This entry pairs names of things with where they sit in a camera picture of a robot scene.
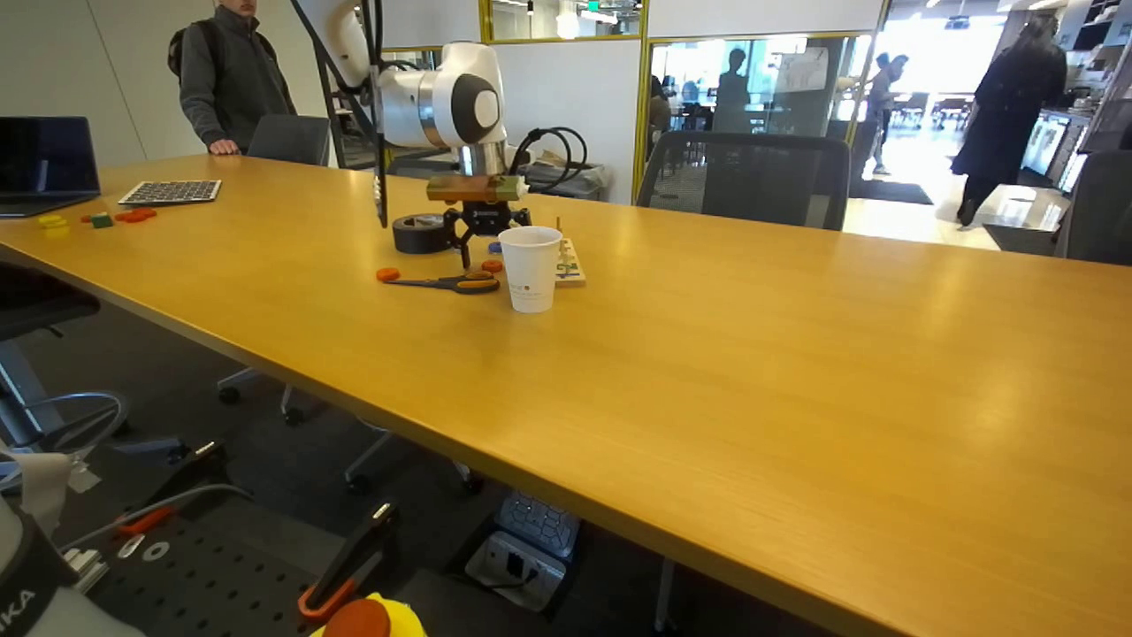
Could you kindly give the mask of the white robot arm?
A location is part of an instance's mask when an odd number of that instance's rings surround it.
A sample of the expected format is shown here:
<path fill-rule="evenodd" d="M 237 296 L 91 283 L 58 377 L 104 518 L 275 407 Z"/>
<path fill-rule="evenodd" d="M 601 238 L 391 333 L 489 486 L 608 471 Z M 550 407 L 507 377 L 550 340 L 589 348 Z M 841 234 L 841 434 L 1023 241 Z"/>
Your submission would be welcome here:
<path fill-rule="evenodd" d="M 291 3 L 374 152 L 396 145 L 459 158 L 455 173 L 426 182 L 426 198 L 444 200 L 443 224 L 459 262 L 470 262 L 470 238 L 531 224 L 517 208 L 527 184 L 507 162 L 502 72 L 489 45 L 444 44 L 430 72 L 402 72 L 383 59 L 383 0 Z"/>

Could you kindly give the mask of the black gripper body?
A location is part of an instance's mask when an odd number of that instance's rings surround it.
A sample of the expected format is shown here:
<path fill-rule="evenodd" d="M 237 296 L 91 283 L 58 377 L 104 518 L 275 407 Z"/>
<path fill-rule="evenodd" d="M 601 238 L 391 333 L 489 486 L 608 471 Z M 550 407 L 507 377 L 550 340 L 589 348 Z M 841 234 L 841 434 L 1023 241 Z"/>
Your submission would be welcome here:
<path fill-rule="evenodd" d="M 463 231 L 470 234 L 498 234 L 507 212 L 517 212 L 510 208 L 507 200 L 463 200 L 455 212 L 463 212 Z"/>

